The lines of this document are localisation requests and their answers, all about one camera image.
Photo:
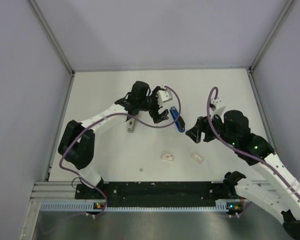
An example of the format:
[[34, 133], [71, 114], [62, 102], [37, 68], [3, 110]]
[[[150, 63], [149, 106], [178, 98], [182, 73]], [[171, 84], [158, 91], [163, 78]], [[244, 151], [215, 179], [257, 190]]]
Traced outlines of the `blue black stapler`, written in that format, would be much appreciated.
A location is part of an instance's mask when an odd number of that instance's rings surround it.
[[172, 106], [170, 108], [169, 112], [174, 120], [174, 123], [175, 123], [178, 131], [180, 133], [184, 133], [186, 130], [186, 124], [185, 124], [184, 119], [181, 117], [179, 111], [177, 110], [177, 108], [175, 106]]

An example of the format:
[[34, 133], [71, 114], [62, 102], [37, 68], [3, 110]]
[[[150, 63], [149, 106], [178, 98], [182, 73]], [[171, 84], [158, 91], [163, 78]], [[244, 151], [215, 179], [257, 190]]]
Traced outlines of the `grey black stapler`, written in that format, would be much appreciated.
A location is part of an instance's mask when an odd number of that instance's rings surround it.
[[128, 133], [133, 133], [136, 127], [136, 120], [134, 118], [130, 118], [127, 121], [127, 132]]

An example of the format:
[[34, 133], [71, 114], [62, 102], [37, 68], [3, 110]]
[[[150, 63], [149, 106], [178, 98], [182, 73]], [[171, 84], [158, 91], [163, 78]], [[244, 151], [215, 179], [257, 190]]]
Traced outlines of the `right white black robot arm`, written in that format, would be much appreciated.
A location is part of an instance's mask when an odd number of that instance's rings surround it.
[[229, 198], [240, 196], [255, 203], [275, 217], [291, 238], [300, 240], [300, 182], [267, 140], [251, 132], [249, 120], [241, 111], [230, 110], [223, 117], [200, 116], [185, 134], [197, 144], [219, 140], [262, 175], [276, 194], [253, 185], [238, 171], [224, 176], [223, 192]]

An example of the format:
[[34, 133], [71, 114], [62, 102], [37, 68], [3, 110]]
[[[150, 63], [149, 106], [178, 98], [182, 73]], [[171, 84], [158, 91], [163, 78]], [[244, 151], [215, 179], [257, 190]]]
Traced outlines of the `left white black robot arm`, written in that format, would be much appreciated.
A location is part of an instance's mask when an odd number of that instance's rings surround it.
[[130, 92], [103, 112], [83, 121], [67, 123], [57, 151], [64, 161], [74, 166], [73, 173], [84, 182], [88, 195], [96, 199], [104, 191], [100, 183], [103, 179], [94, 165], [96, 138], [136, 117], [139, 112], [149, 113], [155, 124], [168, 120], [169, 111], [160, 109], [172, 99], [172, 92], [165, 86], [151, 90], [147, 83], [136, 81]]

